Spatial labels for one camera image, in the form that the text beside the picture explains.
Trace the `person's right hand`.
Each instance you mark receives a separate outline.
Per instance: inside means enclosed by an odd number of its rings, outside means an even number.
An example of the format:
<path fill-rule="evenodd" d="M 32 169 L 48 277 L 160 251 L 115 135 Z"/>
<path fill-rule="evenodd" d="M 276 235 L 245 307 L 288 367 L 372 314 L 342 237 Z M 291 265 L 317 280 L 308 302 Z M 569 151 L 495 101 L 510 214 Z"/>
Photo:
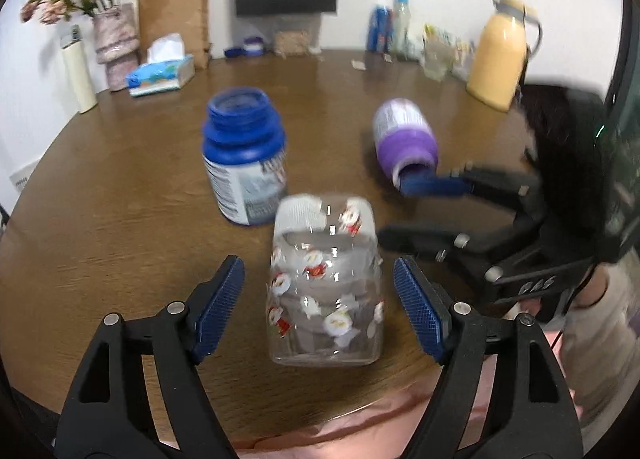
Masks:
<path fill-rule="evenodd" d="M 529 297 L 529 299 L 519 301 L 518 309 L 522 313 L 533 316 L 540 323 L 548 323 L 549 316 L 546 306 L 544 306 L 544 299 L 541 297 Z"/>

